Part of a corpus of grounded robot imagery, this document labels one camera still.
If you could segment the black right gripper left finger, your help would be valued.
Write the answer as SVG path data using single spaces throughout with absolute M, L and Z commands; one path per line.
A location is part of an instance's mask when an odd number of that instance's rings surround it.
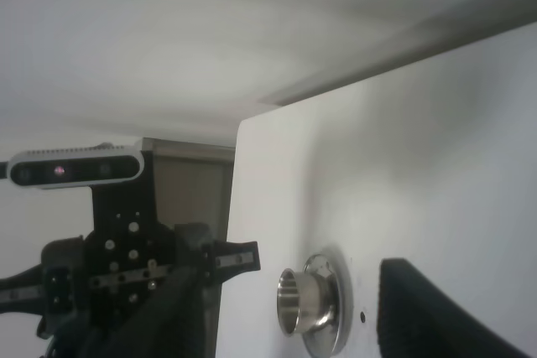
M 204 357 L 206 327 L 201 280 L 194 269 L 175 269 L 119 330 L 94 332 L 78 357 Z

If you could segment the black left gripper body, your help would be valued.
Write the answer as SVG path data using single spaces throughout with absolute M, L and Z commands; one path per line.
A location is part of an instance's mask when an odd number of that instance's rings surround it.
M 96 187 L 92 201 L 88 236 L 52 241 L 38 265 L 1 281 L 2 312 L 38 316 L 48 357 L 78 357 L 88 335 L 119 330 L 182 267 L 201 280 L 206 327 L 206 291 L 260 268 L 256 242 L 218 241 L 201 223 L 170 228 L 153 203 L 116 190 Z

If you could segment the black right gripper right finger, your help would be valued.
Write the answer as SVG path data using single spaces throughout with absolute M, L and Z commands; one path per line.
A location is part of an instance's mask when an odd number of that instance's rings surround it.
M 403 258 L 381 261 L 376 330 L 382 357 L 526 356 Z

